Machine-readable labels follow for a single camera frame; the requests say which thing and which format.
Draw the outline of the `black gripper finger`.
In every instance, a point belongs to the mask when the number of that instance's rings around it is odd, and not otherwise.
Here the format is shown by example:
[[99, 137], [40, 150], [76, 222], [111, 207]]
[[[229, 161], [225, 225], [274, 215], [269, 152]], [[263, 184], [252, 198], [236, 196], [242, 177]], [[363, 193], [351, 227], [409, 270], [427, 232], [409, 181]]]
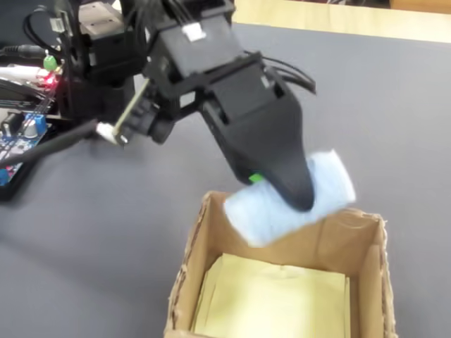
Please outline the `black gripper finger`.
[[236, 178], [247, 184], [263, 176], [290, 206], [309, 211], [314, 188], [302, 144], [302, 110], [297, 104], [271, 104], [225, 124], [206, 105], [206, 123]]
[[260, 172], [242, 158], [233, 156], [228, 159], [228, 164], [236, 179], [245, 185], [250, 185], [262, 179]]

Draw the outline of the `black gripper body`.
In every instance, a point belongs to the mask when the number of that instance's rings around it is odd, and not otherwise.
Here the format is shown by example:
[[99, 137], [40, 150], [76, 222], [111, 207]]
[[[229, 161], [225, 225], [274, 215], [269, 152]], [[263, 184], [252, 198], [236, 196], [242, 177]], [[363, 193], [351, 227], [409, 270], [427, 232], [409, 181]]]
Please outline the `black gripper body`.
[[259, 52], [246, 51], [221, 68], [206, 90], [202, 117], [212, 131], [298, 131], [300, 104], [289, 88], [298, 76], [284, 76]]

